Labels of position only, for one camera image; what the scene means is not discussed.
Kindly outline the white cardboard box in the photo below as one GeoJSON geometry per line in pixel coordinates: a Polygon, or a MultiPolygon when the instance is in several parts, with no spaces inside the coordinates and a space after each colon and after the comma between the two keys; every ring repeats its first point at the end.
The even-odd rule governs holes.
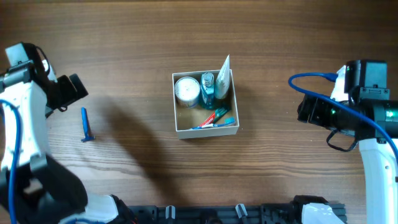
{"type": "Polygon", "coordinates": [[[216,108],[225,108],[227,112],[219,115],[215,110],[207,110],[199,103],[180,103],[176,96],[175,84],[185,77],[200,81],[203,71],[174,73],[172,75],[172,94],[174,100],[175,131],[179,139],[206,138],[236,134],[239,129],[239,113],[236,101],[233,71],[229,71],[229,89],[227,97],[216,108]]]}

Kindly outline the blue disposable razor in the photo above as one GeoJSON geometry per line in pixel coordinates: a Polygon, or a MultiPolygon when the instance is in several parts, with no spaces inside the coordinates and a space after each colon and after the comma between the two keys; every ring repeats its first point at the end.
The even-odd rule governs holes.
{"type": "Polygon", "coordinates": [[[81,118],[82,118],[83,132],[84,132],[84,138],[81,139],[81,142],[88,142],[95,140],[95,136],[91,134],[90,124],[88,121],[88,113],[86,108],[84,107],[81,108],[81,118]]]}

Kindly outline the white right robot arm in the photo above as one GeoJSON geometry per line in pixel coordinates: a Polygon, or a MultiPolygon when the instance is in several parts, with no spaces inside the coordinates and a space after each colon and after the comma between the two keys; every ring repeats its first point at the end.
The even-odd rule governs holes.
{"type": "Polygon", "coordinates": [[[313,73],[335,84],[326,96],[293,83],[307,77],[289,78],[291,88],[304,94],[298,120],[341,133],[354,141],[345,151],[358,148],[366,183],[368,223],[397,223],[397,102],[390,99],[387,63],[383,60],[352,60],[336,73],[313,73]]]}

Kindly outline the blue mouthwash bottle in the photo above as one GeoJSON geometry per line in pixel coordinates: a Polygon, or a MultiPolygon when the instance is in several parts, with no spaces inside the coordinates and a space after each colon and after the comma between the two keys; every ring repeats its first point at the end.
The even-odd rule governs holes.
{"type": "Polygon", "coordinates": [[[210,72],[201,75],[201,102],[204,108],[211,110],[215,100],[214,75],[210,72]]]}

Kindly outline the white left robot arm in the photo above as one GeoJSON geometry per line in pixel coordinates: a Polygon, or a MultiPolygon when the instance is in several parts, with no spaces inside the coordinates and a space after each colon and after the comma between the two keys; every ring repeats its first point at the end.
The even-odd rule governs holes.
{"type": "Polygon", "coordinates": [[[126,223],[129,209],[113,195],[89,194],[49,152],[46,120],[88,93],[78,75],[57,77],[43,50],[20,42],[6,49],[1,76],[5,148],[1,205],[12,223],[126,223]]]}

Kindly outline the white cream tube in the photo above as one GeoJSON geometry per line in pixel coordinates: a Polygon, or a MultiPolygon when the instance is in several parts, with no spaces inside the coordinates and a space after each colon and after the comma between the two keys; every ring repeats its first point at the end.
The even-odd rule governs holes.
{"type": "Polygon", "coordinates": [[[216,79],[215,98],[219,100],[226,98],[226,95],[228,93],[229,83],[230,83],[229,72],[230,72],[230,59],[228,55],[216,79]]]}

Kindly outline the blue toothbrush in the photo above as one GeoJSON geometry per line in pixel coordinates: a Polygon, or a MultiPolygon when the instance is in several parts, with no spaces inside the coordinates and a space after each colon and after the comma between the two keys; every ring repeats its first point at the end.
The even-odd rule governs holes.
{"type": "Polygon", "coordinates": [[[230,117],[224,120],[223,123],[220,124],[216,124],[216,123],[205,123],[205,124],[201,124],[197,127],[193,127],[192,130],[199,130],[199,129],[208,129],[208,128],[220,128],[220,127],[226,127],[226,126],[231,126],[234,125],[236,123],[236,120],[234,117],[230,117]]]}

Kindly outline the green red toothpaste tube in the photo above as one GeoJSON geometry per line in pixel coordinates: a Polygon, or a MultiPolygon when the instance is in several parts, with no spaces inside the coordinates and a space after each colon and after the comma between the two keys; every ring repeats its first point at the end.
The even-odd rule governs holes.
{"type": "Polygon", "coordinates": [[[205,124],[207,122],[209,123],[216,123],[219,119],[221,119],[227,112],[229,111],[229,108],[227,107],[220,107],[216,109],[202,124],[205,124]]]}

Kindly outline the cotton swab jar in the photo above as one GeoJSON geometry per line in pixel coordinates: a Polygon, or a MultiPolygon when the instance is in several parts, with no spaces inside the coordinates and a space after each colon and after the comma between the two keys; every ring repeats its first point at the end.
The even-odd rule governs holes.
{"type": "Polygon", "coordinates": [[[177,103],[185,108],[193,108],[199,102],[200,84],[192,77],[182,77],[174,85],[177,103]]]}

